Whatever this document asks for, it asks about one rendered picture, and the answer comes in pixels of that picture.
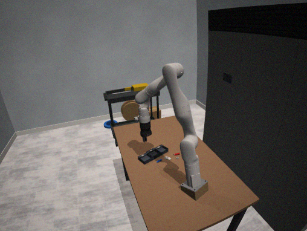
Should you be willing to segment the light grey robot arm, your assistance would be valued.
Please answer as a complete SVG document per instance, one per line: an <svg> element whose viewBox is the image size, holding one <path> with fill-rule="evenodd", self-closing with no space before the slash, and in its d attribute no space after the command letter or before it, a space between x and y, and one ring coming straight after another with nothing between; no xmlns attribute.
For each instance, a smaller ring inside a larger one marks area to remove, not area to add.
<svg viewBox="0 0 307 231"><path fill-rule="evenodd" d="M187 185L194 188L201 185L199 157L195 152L198 146L198 137L193 125L189 101L178 84L178 79L184 74L184 68L180 63L168 63L163 66L162 72L161 77L151 82L135 96L136 103L141 104L138 108L139 116L149 115L150 98L167 86L175 117L184 132L185 138L180 143L180 151L184 160Z"/></svg>

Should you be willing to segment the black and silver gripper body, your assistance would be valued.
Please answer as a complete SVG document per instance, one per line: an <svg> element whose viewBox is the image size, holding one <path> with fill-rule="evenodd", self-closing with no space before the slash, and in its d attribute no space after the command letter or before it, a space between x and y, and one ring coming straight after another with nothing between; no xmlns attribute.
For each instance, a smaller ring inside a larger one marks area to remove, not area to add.
<svg viewBox="0 0 307 231"><path fill-rule="evenodd" d="M145 138L152 135L152 131L150 129L150 115L147 116L136 116L134 120L139 120L140 122L140 135Z"/></svg>

